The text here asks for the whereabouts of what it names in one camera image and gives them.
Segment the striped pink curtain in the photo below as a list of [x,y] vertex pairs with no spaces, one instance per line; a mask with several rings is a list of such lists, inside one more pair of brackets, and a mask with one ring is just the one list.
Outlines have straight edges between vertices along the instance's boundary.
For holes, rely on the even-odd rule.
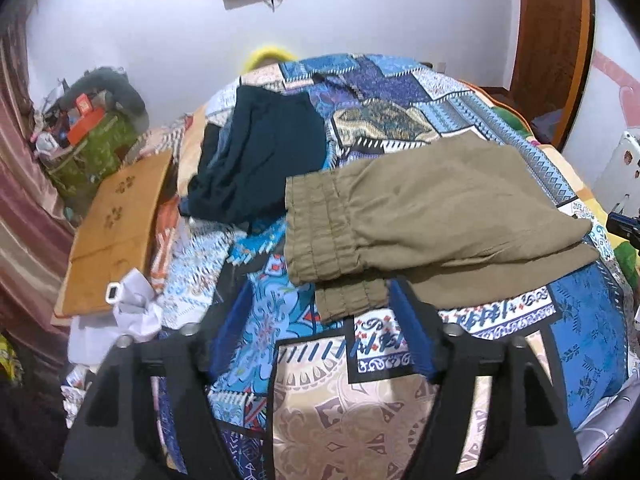
[[72,228],[32,156],[26,12],[1,12],[1,328],[45,358],[66,361],[66,330],[51,324]]

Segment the orange box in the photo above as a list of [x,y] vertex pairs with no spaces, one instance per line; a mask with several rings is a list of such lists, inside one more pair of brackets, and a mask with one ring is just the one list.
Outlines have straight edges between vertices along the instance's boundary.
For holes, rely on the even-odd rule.
[[104,109],[98,107],[87,115],[79,118],[67,133],[67,140],[70,142],[70,145],[77,145],[93,128],[99,125],[104,115]]

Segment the blue patchwork bedspread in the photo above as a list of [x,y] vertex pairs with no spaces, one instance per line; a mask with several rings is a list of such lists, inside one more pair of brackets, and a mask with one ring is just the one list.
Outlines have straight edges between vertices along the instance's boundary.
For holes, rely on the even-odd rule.
[[632,295],[602,212],[505,110],[410,58],[272,64],[218,90],[181,179],[168,333],[174,474],[589,476],[639,397]]

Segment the dark navy folded garment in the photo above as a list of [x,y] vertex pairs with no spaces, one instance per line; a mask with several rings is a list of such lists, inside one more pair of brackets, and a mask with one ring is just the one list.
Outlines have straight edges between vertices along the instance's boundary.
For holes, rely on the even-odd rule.
[[180,212],[237,226],[280,217],[286,179],[318,171],[325,161],[324,120],[307,93],[241,86],[226,145],[218,155],[202,154]]

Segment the green storage basket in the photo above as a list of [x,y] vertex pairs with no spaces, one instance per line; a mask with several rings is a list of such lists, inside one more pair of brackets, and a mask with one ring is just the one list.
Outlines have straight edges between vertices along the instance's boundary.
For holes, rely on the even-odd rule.
[[40,160],[65,207],[78,216],[89,209],[101,182],[122,166],[138,133],[121,112],[108,112],[77,145]]

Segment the olive green pants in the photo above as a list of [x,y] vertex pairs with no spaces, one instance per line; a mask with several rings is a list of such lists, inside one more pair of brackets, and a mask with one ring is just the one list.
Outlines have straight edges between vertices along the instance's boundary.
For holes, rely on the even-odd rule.
[[531,292],[589,266],[591,224],[559,211],[516,148],[465,132],[288,179],[284,256],[326,321],[386,306],[407,280],[439,309]]

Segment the yellow foam tube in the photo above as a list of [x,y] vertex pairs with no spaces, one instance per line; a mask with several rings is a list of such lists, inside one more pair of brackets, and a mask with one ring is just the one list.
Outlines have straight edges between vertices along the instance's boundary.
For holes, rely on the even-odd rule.
[[275,46],[274,44],[266,44],[250,52],[250,55],[243,64],[242,74],[248,74],[252,70],[257,70],[269,64],[293,62],[297,60],[298,57],[291,51]]

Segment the brown wooden door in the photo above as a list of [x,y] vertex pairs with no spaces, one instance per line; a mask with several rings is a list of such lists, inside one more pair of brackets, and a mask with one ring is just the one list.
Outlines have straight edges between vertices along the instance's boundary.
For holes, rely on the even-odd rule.
[[510,97],[527,120],[560,115],[549,143],[564,148],[589,72],[594,0],[521,0]]

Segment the wooden lap desk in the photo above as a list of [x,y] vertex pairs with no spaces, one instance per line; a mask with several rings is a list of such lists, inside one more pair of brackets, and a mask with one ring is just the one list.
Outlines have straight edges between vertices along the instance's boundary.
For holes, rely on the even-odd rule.
[[155,214],[171,163],[171,151],[162,151],[101,183],[76,231],[57,318],[108,310],[107,285],[148,268]]

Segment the white sliding wardrobe door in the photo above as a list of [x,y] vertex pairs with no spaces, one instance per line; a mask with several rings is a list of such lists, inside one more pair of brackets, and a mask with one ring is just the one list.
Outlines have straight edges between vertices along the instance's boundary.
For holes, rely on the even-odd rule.
[[608,0],[594,0],[591,62],[562,154],[605,211],[639,213],[639,47]]

